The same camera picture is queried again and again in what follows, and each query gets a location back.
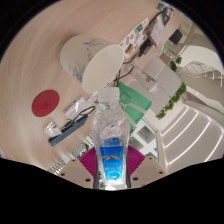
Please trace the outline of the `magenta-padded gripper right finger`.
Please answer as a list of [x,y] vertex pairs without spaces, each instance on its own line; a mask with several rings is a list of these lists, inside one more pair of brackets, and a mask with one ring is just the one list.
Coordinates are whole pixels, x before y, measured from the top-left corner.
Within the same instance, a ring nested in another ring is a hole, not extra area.
[[127,153],[127,187],[140,188],[167,175],[153,156],[144,156],[129,146]]

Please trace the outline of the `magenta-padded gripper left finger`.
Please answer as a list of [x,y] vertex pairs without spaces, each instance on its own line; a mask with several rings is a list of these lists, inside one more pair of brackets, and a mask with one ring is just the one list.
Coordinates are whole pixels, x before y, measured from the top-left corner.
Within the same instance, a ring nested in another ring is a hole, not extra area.
[[78,159],[71,159],[60,171],[59,176],[84,188],[99,188],[99,171],[94,148]]

